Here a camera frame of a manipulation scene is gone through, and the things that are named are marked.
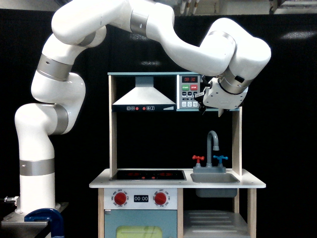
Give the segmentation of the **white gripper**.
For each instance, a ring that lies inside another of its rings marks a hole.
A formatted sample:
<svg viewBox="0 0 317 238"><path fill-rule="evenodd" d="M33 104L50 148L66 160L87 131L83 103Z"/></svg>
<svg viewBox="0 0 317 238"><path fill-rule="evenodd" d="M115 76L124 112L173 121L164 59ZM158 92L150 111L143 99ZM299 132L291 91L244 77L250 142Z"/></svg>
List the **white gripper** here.
<svg viewBox="0 0 317 238"><path fill-rule="evenodd" d="M246 88L240 94L229 94L221 88L217 78L211 79L210 76L203 75L202 80L205 86L203 90L205 94L203 95L203 102L199 102L199 112L201 115L205 113L206 106L226 110L238 108L248 92L248 88Z"/></svg>

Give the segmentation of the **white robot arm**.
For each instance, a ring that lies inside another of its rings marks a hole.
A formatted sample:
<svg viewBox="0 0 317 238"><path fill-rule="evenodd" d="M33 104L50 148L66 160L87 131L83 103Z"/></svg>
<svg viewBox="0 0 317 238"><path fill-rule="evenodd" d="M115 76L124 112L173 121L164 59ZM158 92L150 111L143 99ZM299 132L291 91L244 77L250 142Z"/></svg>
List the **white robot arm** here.
<svg viewBox="0 0 317 238"><path fill-rule="evenodd" d="M240 94L266 66L268 44L234 21L221 18L199 46L174 31L174 11L152 0L73 0L55 12L31 93L36 102L15 113L19 143L20 209L28 214L55 207L54 148L50 135L74 126L85 98L83 79L71 71L77 56L99 45L112 25L159 42L180 67L205 76L224 75L227 95Z"/></svg>

